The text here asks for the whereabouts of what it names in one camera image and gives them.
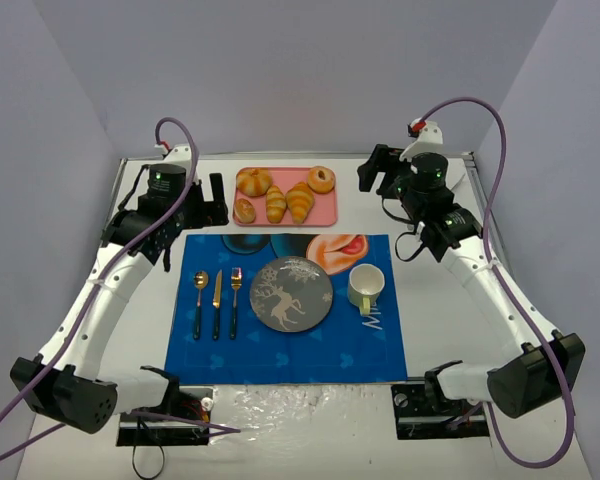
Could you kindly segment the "large striped croissant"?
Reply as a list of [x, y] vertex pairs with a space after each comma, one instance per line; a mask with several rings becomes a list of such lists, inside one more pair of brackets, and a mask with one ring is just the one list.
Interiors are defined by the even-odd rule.
[[294, 224], [303, 224], [314, 206], [313, 191], [307, 183], [298, 182], [286, 193], [287, 208]]

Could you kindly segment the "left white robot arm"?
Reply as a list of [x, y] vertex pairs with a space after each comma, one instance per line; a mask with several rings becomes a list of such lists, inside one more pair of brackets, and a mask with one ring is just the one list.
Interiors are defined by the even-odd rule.
[[228, 224], [223, 177], [209, 176], [212, 199], [187, 168], [161, 161], [134, 209], [120, 204], [105, 228], [89, 277], [64, 321], [32, 359], [18, 358], [10, 378], [38, 415], [88, 434], [114, 415], [170, 416], [184, 399], [179, 378], [157, 367], [101, 376], [102, 357], [132, 295], [154, 268], [170, 269], [171, 247], [185, 230]]

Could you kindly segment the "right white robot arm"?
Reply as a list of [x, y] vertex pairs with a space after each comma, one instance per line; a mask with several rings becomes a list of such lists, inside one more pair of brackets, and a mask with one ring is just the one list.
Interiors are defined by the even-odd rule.
[[489, 402], [510, 418], [521, 417], [572, 390], [585, 354], [575, 334], [562, 334], [536, 310], [499, 260], [484, 248], [480, 222], [459, 205], [446, 184], [449, 162], [440, 154], [440, 128], [415, 120], [406, 149], [375, 146], [358, 167], [359, 189], [400, 202], [401, 223], [469, 293], [498, 339], [502, 366], [451, 361], [426, 372], [432, 405], [456, 400]]

